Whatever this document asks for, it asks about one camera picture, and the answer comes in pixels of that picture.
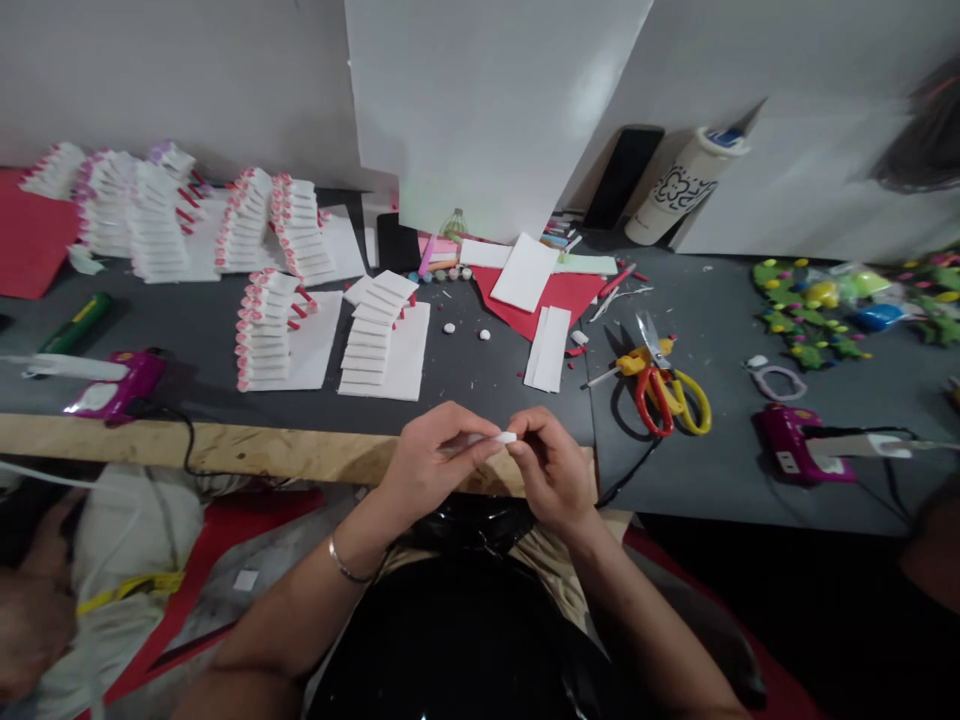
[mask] hand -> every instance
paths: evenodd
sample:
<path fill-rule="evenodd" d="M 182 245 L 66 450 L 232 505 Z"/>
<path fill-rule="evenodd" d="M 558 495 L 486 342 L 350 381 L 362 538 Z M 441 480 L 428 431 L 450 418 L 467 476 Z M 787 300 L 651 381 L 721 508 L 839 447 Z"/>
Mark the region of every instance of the hand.
<path fill-rule="evenodd" d="M 597 513 L 583 452 L 543 407 L 517 413 L 507 431 L 517 434 L 517 442 L 507 445 L 507 451 L 520 466 L 530 509 L 566 542 Z"/>
<path fill-rule="evenodd" d="M 446 402 L 407 423 L 378 492 L 384 507 L 402 532 L 436 510 L 447 496 L 491 455 L 503 449 L 494 440 L 482 440 L 450 456 L 440 446 L 461 433 L 487 437 L 500 428 L 454 402 Z"/>

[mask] black phone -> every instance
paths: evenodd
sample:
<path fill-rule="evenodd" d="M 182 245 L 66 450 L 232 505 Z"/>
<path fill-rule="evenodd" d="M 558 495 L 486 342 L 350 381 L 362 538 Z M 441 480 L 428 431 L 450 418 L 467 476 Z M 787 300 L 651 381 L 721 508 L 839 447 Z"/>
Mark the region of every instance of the black phone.
<path fill-rule="evenodd" d="M 620 131 L 597 192 L 583 216 L 585 229 L 616 227 L 663 135 L 663 128 L 655 125 L 632 125 Z"/>

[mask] red paper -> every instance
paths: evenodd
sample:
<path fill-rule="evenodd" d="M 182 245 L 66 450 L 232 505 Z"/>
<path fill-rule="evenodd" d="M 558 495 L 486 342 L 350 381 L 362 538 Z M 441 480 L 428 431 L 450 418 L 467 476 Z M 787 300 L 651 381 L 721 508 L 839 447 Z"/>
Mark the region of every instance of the red paper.
<path fill-rule="evenodd" d="M 580 319 L 584 311 L 590 307 L 590 301 L 597 296 L 597 293 L 605 284 L 603 278 L 599 275 L 580 275 L 577 273 L 551 275 L 550 279 L 547 280 L 547 286 L 543 289 L 543 295 L 540 296 L 540 304 L 537 305 L 537 309 L 528 313 L 490 297 L 493 286 L 497 284 L 502 270 L 480 267 L 470 269 L 473 271 L 473 277 L 477 281 L 477 285 L 480 286 L 484 304 L 530 342 L 533 342 L 533 337 L 537 334 L 540 308 L 559 307 L 569 310 L 570 327 L 573 327 L 573 324 Z"/>
<path fill-rule="evenodd" d="M 38 300 L 77 239 L 76 206 L 21 190 L 23 170 L 0 170 L 0 295 Z"/>

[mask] yellow scissors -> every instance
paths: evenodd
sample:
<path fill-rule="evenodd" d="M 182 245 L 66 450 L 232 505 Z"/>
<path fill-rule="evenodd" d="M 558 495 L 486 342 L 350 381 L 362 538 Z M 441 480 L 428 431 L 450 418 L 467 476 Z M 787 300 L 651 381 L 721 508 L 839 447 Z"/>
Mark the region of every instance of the yellow scissors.
<path fill-rule="evenodd" d="M 646 321 L 641 320 L 640 315 L 636 316 L 637 324 L 640 326 L 640 335 L 643 337 L 644 345 L 647 346 L 647 351 L 650 353 L 650 364 L 640 373 L 637 392 L 634 396 L 637 411 L 640 413 L 643 424 L 654 435 L 662 438 L 668 437 L 673 433 L 671 407 L 679 408 L 677 414 L 683 420 L 687 430 L 694 435 L 706 435 L 713 427 L 713 412 L 710 410 L 710 401 L 707 400 L 706 393 L 689 375 L 677 370 L 670 364 L 667 356 L 663 353 L 660 336 L 657 335 L 656 328 L 653 326 L 650 313 L 646 313 L 646 316 Z M 666 381 L 668 380 L 672 393 L 666 387 Z M 699 424 L 693 420 L 693 414 L 690 412 L 690 406 L 684 394 L 684 386 L 690 390 L 700 407 Z M 650 416 L 650 408 L 647 405 L 648 396 L 656 402 L 663 427 L 660 427 Z"/>

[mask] gray table surface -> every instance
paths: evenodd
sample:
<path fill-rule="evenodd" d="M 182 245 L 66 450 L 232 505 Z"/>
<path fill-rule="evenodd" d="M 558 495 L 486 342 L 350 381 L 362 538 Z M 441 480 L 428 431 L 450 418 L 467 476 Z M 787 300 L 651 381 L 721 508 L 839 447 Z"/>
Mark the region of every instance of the gray table surface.
<path fill-rule="evenodd" d="M 345 202 L 362 237 L 360 205 L 352 193 L 329 191 L 321 204 Z M 616 254 L 636 261 L 652 292 L 617 300 L 593 324 L 580 323 L 591 338 L 586 359 L 564 367 L 562 390 L 547 394 L 523 385 L 530 344 L 482 304 L 475 283 L 421 286 L 418 298 L 433 306 L 417 403 L 341 397 L 339 360 L 349 330 L 350 308 L 341 312 L 324 387 L 319 391 L 240 393 L 233 354 L 236 310 L 246 279 L 219 283 L 144 285 L 123 260 L 109 261 L 100 275 L 61 271 L 41 301 L 0 298 L 0 314 L 12 322 L 0 329 L 0 354 L 29 354 L 96 291 L 110 293 L 116 307 L 80 347 L 85 357 L 116 350 L 160 347 L 174 359 L 155 398 L 196 420 L 299 429 L 396 434 L 410 419 L 454 400 L 502 427 L 514 412 L 537 404 L 550 408 L 582 445 L 595 445 L 601 485 L 622 477 L 646 449 L 649 436 L 633 406 L 632 380 L 611 379 L 581 390 L 588 377 L 608 369 L 623 348 L 639 343 L 634 313 L 649 310 L 661 335 L 677 333 L 672 356 L 710 397 L 713 431 L 705 437 L 675 433 L 661 444 L 614 502 L 650 513 L 768 523 L 872 534 L 900 534 L 904 524 L 871 492 L 886 500 L 882 465 L 856 461 L 866 488 L 823 485 L 813 489 L 777 481 L 768 467 L 751 416 L 766 399 L 740 365 L 755 354 L 781 361 L 783 345 L 764 334 L 754 315 L 762 299 L 750 284 L 752 262 L 674 255 L 637 248 L 619 231 L 588 233 L 578 252 Z M 319 288 L 342 289 L 345 283 Z M 631 281 L 631 286 L 638 286 Z M 444 335 L 444 323 L 457 332 Z M 488 329 L 493 338 L 481 342 Z M 806 378 L 810 392 L 798 406 L 816 410 L 834 425 L 909 426 L 924 438 L 950 441 L 960 416 L 944 399 L 946 377 L 958 374 L 955 350 L 926 347 L 906 329 L 874 336 L 864 348 L 875 359 L 844 362 Z M 0 412 L 55 414 L 86 383 L 46 378 L 25 381 L 19 369 L 0 365 Z M 956 470 L 951 453 L 935 451 L 895 464 L 908 508 L 915 509 Z"/>

